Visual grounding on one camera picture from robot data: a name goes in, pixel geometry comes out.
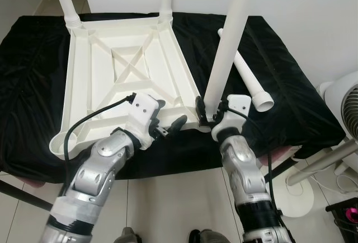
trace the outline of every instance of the pink object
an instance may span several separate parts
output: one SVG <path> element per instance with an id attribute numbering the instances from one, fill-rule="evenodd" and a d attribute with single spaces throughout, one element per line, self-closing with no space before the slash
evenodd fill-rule
<path id="1" fill-rule="evenodd" d="M 284 155 L 285 153 L 287 153 L 290 149 L 292 148 L 292 146 L 282 146 L 279 147 L 273 151 L 271 151 L 271 158 L 272 158 L 272 163 L 274 163 L 276 160 L 278 160 L 282 155 Z M 267 166 L 268 162 L 267 162 L 267 155 L 261 156 L 259 158 L 260 163 L 262 163 L 262 165 Z"/>
<path id="2" fill-rule="evenodd" d="M 346 210 L 346 217 L 352 223 L 358 223 L 358 209 L 356 208 L 349 208 Z"/>
<path id="3" fill-rule="evenodd" d="M 26 184 L 29 184 L 31 187 L 34 188 L 40 188 L 45 185 L 45 182 L 43 181 L 37 181 L 37 180 L 29 180 L 25 177 L 17 177 L 19 180 L 23 181 Z"/>

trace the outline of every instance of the table leg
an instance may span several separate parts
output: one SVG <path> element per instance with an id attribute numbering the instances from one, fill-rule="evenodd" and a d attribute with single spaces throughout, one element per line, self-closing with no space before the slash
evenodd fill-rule
<path id="1" fill-rule="evenodd" d="M 50 211 L 52 208 L 52 204 L 44 201 L 32 194 L 29 194 L 21 189 L 18 189 L 11 184 L 5 183 L 0 180 L 0 193 L 7 194 L 11 197 L 24 201 L 28 204 L 34 205 L 36 207 L 42 208 L 46 211 Z"/>

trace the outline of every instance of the tiled floor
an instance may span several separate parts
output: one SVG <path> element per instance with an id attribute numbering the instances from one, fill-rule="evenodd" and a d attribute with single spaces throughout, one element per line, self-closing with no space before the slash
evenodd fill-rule
<path id="1" fill-rule="evenodd" d="M 86 0 L 73 2 L 78 13 L 90 12 Z M 49 0 L 41 14 L 63 15 L 59 1 Z M 300 169 L 305 165 L 305 161 L 298 164 Z M 315 178 L 338 190 L 333 168 L 317 173 Z M 0 174 L 0 179 L 49 202 L 54 201 L 61 187 L 46 184 L 34 189 L 5 174 Z M 284 218 L 284 221 L 297 243 L 343 243 L 333 217 L 324 208 L 347 196 L 321 188 L 313 180 L 310 183 L 314 191 L 313 209 L 304 217 Z M 133 227 L 144 243 L 186 243 L 188 233 L 194 228 L 211 228 L 225 234 L 232 243 L 241 242 L 243 230 L 232 204 L 228 177 L 222 169 L 116 181 L 93 230 L 92 242 L 112 243 L 124 226 Z M 38 242 L 48 212 L 3 194 L 0 194 L 0 212 L 0 243 Z"/>

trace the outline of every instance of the cable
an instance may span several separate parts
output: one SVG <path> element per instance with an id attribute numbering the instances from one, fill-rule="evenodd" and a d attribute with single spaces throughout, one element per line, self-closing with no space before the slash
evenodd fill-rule
<path id="1" fill-rule="evenodd" d="M 296 168 L 296 167 L 295 167 L 295 169 L 297 169 L 299 172 L 304 173 L 304 174 L 311 174 L 311 173 L 316 173 L 316 172 L 325 171 L 325 170 L 329 169 L 332 165 L 327 166 L 325 169 L 320 169 L 320 170 L 315 170 L 315 171 L 310 171 L 310 172 L 306 172 L 306 171 L 299 170 L 299 169 Z M 357 186 L 357 188 L 356 188 L 355 190 L 347 190 L 347 189 L 343 188 L 343 187 L 340 185 L 340 183 L 338 182 L 338 180 L 339 180 L 340 177 L 346 177 L 346 178 L 350 179 L 350 180 Z M 310 178 L 311 178 L 312 180 L 314 180 L 319 186 L 321 186 L 321 187 L 323 187 L 323 188 L 325 188 L 325 189 L 327 189 L 327 190 L 329 190 L 329 191 L 332 191 L 332 192 L 334 192 L 334 193 L 336 193 L 336 194 L 347 195 L 347 194 L 355 193 L 355 192 L 358 191 L 358 183 L 357 183 L 354 179 L 352 179 L 351 177 L 349 177 L 349 176 L 347 176 L 347 175 L 344 175 L 344 174 L 338 175 L 338 176 L 336 177 L 336 184 L 337 184 L 338 188 L 340 188 L 342 191 L 336 191 L 336 190 L 333 190 L 333 189 L 331 189 L 331 188 L 329 188 L 329 187 L 327 187 L 327 186 L 324 186 L 322 183 L 320 183 L 320 182 L 319 182 L 317 179 L 315 179 L 315 177 L 313 177 L 313 176 L 310 176 Z"/>
<path id="2" fill-rule="evenodd" d="M 65 157 L 65 170 L 66 170 L 66 180 L 65 180 L 65 188 L 64 188 L 64 193 L 66 192 L 66 190 L 69 187 L 70 184 L 70 171 L 69 171 L 69 167 L 68 167 L 68 163 L 69 163 L 69 156 L 68 156 L 68 139 L 69 136 L 71 135 L 71 133 L 82 123 L 84 123 L 85 121 L 89 120 L 90 118 L 103 113 L 106 110 L 112 109 L 115 106 L 118 106 L 126 101 L 129 101 L 130 103 L 133 102 L 135 97 L 135 93 L 133 93 L 130 96 L 125 97 L 124 99 L 117 101 L 111 105 L 105 106 L 102 109 L 99 109 L 97 111 L 95 111 L 94 113 L 88 114 L 86 117 L 83 117 L 81 120 L 79 120 L 78 122 L 76 122 L 73 126 L 71 126 L 70 129 L 68 129 L 67 134 L 65 136 L 64 142 L 63 142 L 63 153 L 64 153 L 64 157 Z"/>
<path id="3" fill-rule="evenodd" d="M 351 181 L 354 183 L 354 185 L 356 185 L 356 189 L 355 189 L 355 190 L 347 190 L 347 189 L 344 189 L 344 188 L 340 185 L 340 183 L 338 182 L 338 180 L 339 180 L 340 177 L 346 177 L 347 179 L 351 180 Z M 349 177 L 349 176 L 347 176 L 347 175 L 345 175 L 345 174 L 338 175 L 338 176 L 336 177 L 336 183 L 337 183 L 338 188 L 340 188 L 340 189 L 341 189 L 342 191 L 344 191 L 346 194 L 347 194 L 347 193 L 354 193 L 354 192 L 358 191 L 358 183 L 357 183 L 354 179 L 352 179 L 351 177 Z"/>
<path id="4" fill-rule="evenodd" d="M 225 109 L 228 110 L 228 111 L 231 111 L 232 113 L 235 113 L 235 114 L 237 114 L 237 115 L 239 115 L 239 116 L 241 116 L 243 118 L 245 118 L 245 120 L 250 122 L 257 129 L 257 131 L 259 132 L 260 136 L 262 137 L 262 140 L 267 145 L 265 137 L 263 136 L 263 133 L 261 132 L 261 129 L 255 123 L 255 121 L 253 121 L 248 116 L 240 113 L 239 111 L 236 111 L 236 110 L 233 110 L 233 109 L 229 108 L 228 106 L 226 106 Z M 291 241 L 294 243 L 296 241 L 293 239 L 293 236 L 292 236 L 290 230 L 287 228 L 286 224 L 284 223 L 284 221 L 281 218 L 281 215 L 280 215 L 279 211 L 277 210 L 277 205 L 276 205 L 275 196 L 274 196 L 274 187 L 273 187 L 273 184 L 272 184 L 272 156 L 271 156 L 270 151 L 267 151 L 267 163 L 268 163 L 268 188 L 270 190 L 270 197 L 271 197 L 272 207 L 273 207 L 273 209 L 274 209 L 274 211 L 276 213 L 277 218 L 279 219 L 279 222 L 280 222 L 281 226 L 287 230 Z"/>
<path id="5" fill-rule="evenodd" d="M 341 223 L 344 223 L 344 224 L 346 224 L 346 225 L 352 225 L 352 226 L 356 227 L 356 231 L 350 230 L 350 229 L 347 229 L 347 228 L 345 228 L 345 227 L 340 226 L 340 225 L 338 224 L 338 221 L 341 222 Z M 357 229 L 357 228 L 358 228 L 358 225 L 357 225 L 357 224 L 355 224 L 355 223 L 350 223 L 350 222 L 346 222 L 346 221 L 344 221 L 344 220 L 342 220 L 342 219 L 335 219 L 333 222 L 335 223 L 335 225 L 336 225 L 339 229 L 342 229 L 342 230 L 345 230 L 345 231 L 348 231 L 348 232 L 351 232 L 351 233 L 355 233 L 356 235 L 358 235 L 358 229 Z"/>

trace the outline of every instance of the white cable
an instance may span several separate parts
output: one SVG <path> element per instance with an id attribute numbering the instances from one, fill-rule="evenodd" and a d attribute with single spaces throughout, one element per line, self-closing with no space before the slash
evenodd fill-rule
<path id="1" fill-rule="evenodd" d="M 356 189 L 354 189 L 354 190 L 344 189 L 344 188 L 340 185 L 340 183 L 338 182 L 338 180 L 339 180 L 340 177 L 346 177 L 346 178 L 348 178 L 349 180 L 351 180 L 351 181 L 354 183 L 354 185 L 356 185 Z M 351 177 L 349 177 L 349 176 L 347 176 L 347 175 L 345 175 L 345 174 L 338 175 L 337 178 L 336 178 L 336 183 L 337 183 L 338 188 L 340 188 L 340 189 L 341 189 L 342 191 L 344 191 L 345 193 L 353 193 L 353 192 L 355 192 L 355 191 L 358 191 L 358 183 L 357 183 L 354 179 L 352 179 Z"/>
<path id="2" fill-rule="evenodd" d="M 327 189 L 327 190 L 329 190 L 329 191 L 332 191 L 332 192 L 334 192 L 334 193 L 336 193 L 336 194 L 347 195 L 347 193 L 343 193 L 343 192 L 341 192 L 341 191 L 336 191 L 336 190 L 333 190 L 333 189 L 331 189 L 331 188 L 328 188 L 328 187 L 324 186 L 324 185 L 321 184 L 318 180 L 316 180 L 313 176 L 311 176 L 311 179 L 313 179 L 316 183 L 318 183 L 319 186 L 321 186 L 321 187 L 323 187 L 323 188 L 325 188 L 325 189 Z"/>

